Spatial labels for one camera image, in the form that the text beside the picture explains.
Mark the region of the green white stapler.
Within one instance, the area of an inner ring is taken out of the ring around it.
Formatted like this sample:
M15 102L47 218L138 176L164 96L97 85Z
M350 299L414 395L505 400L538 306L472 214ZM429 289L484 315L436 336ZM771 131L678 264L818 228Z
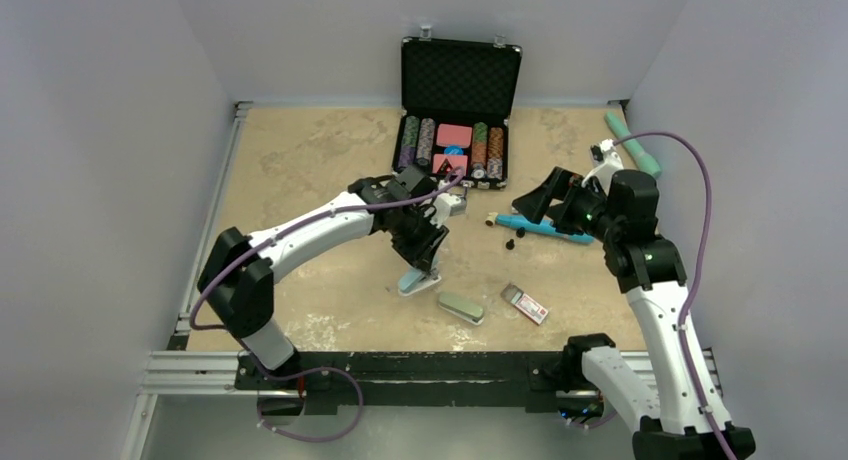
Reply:
M485 317L485 310L481 305L456 293L441 292L438 295L437 305L473 325L480 325Z

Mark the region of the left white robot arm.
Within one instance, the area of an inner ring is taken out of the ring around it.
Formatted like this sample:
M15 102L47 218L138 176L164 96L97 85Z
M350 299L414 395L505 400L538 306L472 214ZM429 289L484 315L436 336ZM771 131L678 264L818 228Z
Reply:
M216 239L200 273L198 301L208 304L226 330L259 364L272 388L297 379L299 353L273 318L274 287L293 270L326 251L376 232L391 236L393 250L409 265L398 291L412 295L437 284L437 250L446 220L465 206L451 193L461 171L435 183L412 166L397 175L362 178L324 206L285 224L243 234L229 228Z

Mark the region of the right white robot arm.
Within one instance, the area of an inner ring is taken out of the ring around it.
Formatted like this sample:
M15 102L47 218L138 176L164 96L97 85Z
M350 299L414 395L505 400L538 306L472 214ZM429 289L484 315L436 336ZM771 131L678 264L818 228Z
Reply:
M654 374L649 387L605 334L568 339L559 369L595 386L626 423L637 459L748 459L756 441L737 426L709 374L688 312L691 289L675 244L657 231L659 190L624 169L608 187L562 168L512 206L529 221L601 242L607 269L637 318Z

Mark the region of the light blue stapler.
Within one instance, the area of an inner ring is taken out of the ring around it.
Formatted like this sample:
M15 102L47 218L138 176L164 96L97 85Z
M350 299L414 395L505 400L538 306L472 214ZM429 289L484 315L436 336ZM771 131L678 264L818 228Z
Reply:
M438 284L441 280L437 269L425 272L411 268L398 280L397 290L401 296L410 296Z

